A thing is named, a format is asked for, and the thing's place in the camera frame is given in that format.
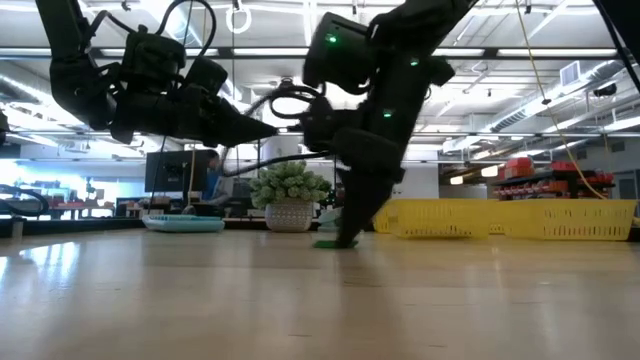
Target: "table surface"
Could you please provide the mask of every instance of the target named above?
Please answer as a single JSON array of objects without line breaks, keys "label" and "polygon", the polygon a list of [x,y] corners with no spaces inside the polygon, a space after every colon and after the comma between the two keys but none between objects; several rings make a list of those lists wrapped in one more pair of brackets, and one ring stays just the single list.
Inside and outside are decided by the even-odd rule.
[{"label": "table surface", "polygon": [[1,359],[631,360],[638,248],[127,230],[0,247]]}]

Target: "teal tray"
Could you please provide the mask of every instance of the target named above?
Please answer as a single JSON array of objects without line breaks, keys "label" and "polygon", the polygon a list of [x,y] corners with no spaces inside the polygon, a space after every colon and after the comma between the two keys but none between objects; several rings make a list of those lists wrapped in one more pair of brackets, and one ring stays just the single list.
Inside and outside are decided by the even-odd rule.
[{"label": "teal tray", "polygon": [[149,230],[162,232],[220,232],[224,221],[219,217],[192,215],[147,215],[142,222]]}]

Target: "white flower pot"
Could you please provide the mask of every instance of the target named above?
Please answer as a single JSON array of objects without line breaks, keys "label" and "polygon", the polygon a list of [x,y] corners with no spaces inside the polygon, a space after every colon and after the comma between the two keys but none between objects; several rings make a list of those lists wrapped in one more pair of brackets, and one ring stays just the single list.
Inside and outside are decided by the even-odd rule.
[{"label": "white flower pot", "polygon": [[265,220],[276,232],[304,232],[311,227],[313,203],[300,199],[285,199],[267,205]]}]

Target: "green succulent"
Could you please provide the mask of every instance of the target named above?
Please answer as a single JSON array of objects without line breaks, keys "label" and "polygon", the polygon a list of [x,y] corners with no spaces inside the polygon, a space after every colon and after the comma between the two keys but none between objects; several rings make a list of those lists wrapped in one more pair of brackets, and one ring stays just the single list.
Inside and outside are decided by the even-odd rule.
[{"label": "green succulent", "polygon": [[253,179],[251,200],[257,208],[287,198],[318,202],[327,198],[331,183],[313,171],[305,171],[307,163],[286,162],[259,171],[259,178]]}]

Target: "potted plant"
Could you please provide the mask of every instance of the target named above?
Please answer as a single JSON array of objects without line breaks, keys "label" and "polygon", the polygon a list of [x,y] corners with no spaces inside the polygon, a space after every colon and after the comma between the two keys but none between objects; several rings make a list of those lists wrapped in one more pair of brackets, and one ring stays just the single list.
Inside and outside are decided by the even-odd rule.
[{"label": "potted plant", "polygon": [[302,232],[309,230],[313,203],[324,200],[331,183],[312,171],[307,163],[287,162],[261,170],[251,181],[251,200],[266,209],[267,226],[273,231]]}]

